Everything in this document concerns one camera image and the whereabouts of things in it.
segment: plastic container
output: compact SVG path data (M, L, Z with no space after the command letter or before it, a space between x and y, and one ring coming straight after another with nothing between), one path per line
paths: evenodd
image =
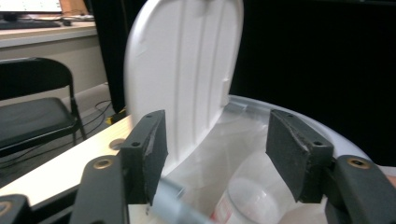
M227 224L276 224L295 204L287 185L261 150L236 170L212 219Z

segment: black cable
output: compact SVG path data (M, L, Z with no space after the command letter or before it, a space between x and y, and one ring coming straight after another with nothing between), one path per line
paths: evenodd
M95 108L96 108L96 110L101 111L101 113L100 113L96 118L94 118L94 119L92 119L91 121L89 121L89 122L87 122L87 123L85 123L85 124L82 125L82 126L84 127L84 126L86 126L86 125L88 125L88 124L94 122L95 120L99 119L99 117L102 116L102 120L99 122L99 124L96 125L92 130L90 130L89 132L87 132L86 135L88 135L88 134L92 133L93 131L95 131L95 130L96 130L97 128L99 128L99 127L102 125L102 123L105 121L105 116L104 116L104 114L105 114L105 112L108 110L108 108L111 106L111 103L108 104L108 105L106 106L106 108L105 108L103 111L97 107L97 106L99 106L100 104L105 103L105 102L110 102L110 100L101 101L101 102L97 103L97 104L95 105ZM37 146L37 147L34 147L34 148L31 148L30 150L28 150L27 152L21 154L21 155L18 156L17 158L13 158L13 159L8 160L8 161L2 161L2 162L0 162L0 164L1 164L1 163L6 163L6 162L14 161L14 162L13 162L12 164L10 164L10 165L0 167L0 169L8 168L8 167L10 167L10 166L13 166L13 165L15 165L15 164L17 164L17 163L20 163L20 162L23 162L23 161L28 161L28 160L30 160L30 159L32 159L32 158L41 156L41 155L43 155L43 154L45 154L45 153L51 152L51 151L56 150L56 149L59 149L59 148L61 148L61 147L65 147L65 146L67 146L67 145L69 145L69 144L71 144L71 143L73 143L73 142L65 143L65 144L63 144L63 145L60 145L60 146L55 147L55 148L52 148L52 149L47 150L47 151L45 151L45 152L42 152L42 153L40 153L40 154L37 154L37 155L34 155L34 156L32 156L32 157L26 158L25 160L15 161L15 160L17 160L17 159L19 159L19 158L25 156L25 155L28 154L29 152L31 152L31 151L33 151L33 150L39 148L39 147L42 147L42 146L46 145L47 143L42 144L42 145Z

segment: gray carpet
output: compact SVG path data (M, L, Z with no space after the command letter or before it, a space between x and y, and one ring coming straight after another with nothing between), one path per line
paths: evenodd
M85 132L89 137L101 132L109 125L106 118L114 115L109 101L96 105L96 111L82 118ZM78 143L82 142L78 131ZM59 138L39 147L32 147L13 155L0 158L0 188L29 173L36 167L62 154L73 147L73 136Z

